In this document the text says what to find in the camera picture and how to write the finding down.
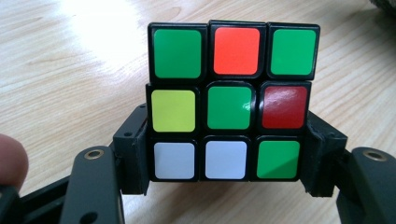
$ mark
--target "black plastic bracket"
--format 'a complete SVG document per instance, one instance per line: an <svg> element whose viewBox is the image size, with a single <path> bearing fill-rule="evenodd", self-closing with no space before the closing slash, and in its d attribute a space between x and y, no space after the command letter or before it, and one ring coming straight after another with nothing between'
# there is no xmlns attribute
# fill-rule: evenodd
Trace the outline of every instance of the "black plastic bracket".
<svg viewBox="0 0 396 224"><path fill-rule="evenodd" d="M347 136L309 112L300 179L313 197L332 197L334 164L342 158Z"/></svg>
<svg viewBox="0 0 396 224"><path fill-rule="evenodd" d="M338 164L338 170L344 170L335 176L342 223L396 223L396 159L377 149L358 147Z"/></svg>
<svg viewBox="0 0 396 224"><path fill-rule="evenodd" d="M60 223L124 223L110 147L91 147L76 156Z"/></svg>
<svg viewBox="0 0 396 224"><path fill-rule="evenodd" d="M113 136L122 194L147 194L149 171L146 149L148 112L138 106Z"/></svg>

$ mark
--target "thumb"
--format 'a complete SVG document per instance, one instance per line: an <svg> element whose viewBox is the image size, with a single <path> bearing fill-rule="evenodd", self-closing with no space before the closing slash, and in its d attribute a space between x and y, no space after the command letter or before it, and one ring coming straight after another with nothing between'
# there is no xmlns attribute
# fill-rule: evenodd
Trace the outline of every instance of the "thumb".
<svg viewBox="0 0 396 224"><path fill-rule="evenodd" d="M0 134L0 185L21 189L29 162L26 151L17 140Z"/></svg>

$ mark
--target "cube face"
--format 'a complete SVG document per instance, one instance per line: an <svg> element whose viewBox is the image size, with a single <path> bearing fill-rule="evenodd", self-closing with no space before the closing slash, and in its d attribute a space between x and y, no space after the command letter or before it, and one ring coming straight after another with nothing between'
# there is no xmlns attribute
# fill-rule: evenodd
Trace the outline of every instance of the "cube face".
<svg viewBox="0 0 396 224"><path fill-rule="evenodd" d="M259 179L295 179L300 143L292 140L261 140L256 176Z"/></svg>
<svg viewBox="0 0 396 224"><path fill-rule="evenodd" d="M193 90L148 90L153 131L194 132L197 123L196 94Z"/></svg>
<svg viewBox="0 0 396 224"><path fill-rule="evenodd" d="M243 179L247 158L248 145L244 141L210 140L205 144L205 178Z"/></svg>
<svg viewBox="0 0 396 224"><path fill-rule="evenodd" d="M191 180L196 174L193 143L157 142L154 145L154 174L158 180Z"/></svg>
<svg viewBox="0 0 396 224"><path fill-rule="evenodd" d="M152 23L148 27L150 81L202 81L206 72L206 34L206 24Z"/></svg>
<svg viewBox="0 0 396 224"><path fill-rule="evenodd" d="M313 24L152 23L151 180L297 180L318 37Z"/></svg>
<svg viewBox="0 0 396 224"><path fill-rule="evenodd" d="M265 82L261 90L259 130L301 133L308 113L309 82Z"/></svg>
<svg viewBox="0 0 396 224"><path fill-rule="evenodd" d="M318 36L317 25L269 23L268 76L274 79L312 80Z"/></svg>
<svg viewBox="0 0 396 224"><path fill-rule="evenodd" d="M264 22L211 21L209 26L215 78L255 78L262 74Z"/></svg>
<svg viewBox="0 0 396 224"><path fill-rule="evenodd" d="M214 82L207 88L207 127L215 130L247 130L253 120L255 95L251 86Z"/></svg>

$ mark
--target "screw hole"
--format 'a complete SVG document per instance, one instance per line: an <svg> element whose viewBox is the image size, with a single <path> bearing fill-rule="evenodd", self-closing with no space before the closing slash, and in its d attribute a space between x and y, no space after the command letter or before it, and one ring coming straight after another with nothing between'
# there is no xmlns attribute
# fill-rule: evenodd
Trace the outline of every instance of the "screw hole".
<svg viewBox="0 0 396 224"><path fill-rule="evenodd" d="M380 152L372 151L372 150L364 150L363 155L373 161L386 161L387 157Z"/></svg>
<svg viewBox="0 0 396 224"><path fill-rule="evenodd" d="M102 149L94 149L85 153L84 158L87 160L96 160L103 156L103 154L105 154L105 152Z"/></svg>
<svg viewBox="0 0 396 224"><path fill-rule="evenodd" d="M96 219L98 218L98 214L95 212L90 212L85 214L84 216L82 216L82 218L79 220L80 224L91 224L94 221L96 221Z"/></svg>

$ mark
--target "wood grain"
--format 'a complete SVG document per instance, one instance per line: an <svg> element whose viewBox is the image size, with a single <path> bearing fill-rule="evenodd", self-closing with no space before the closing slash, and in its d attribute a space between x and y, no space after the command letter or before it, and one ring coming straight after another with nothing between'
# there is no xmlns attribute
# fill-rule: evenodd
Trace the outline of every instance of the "wood grain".
<svg viewBox="0 0 396 224"><path fill-rule="evenodd" d="M317 23L310 109L396 156L396 20L369 1L0 1L0 133L26 147L25 195L107 145L149 82L151 21ZM127 223L338 223L335 197L296 183L151 183L125 196Z"/></svg>

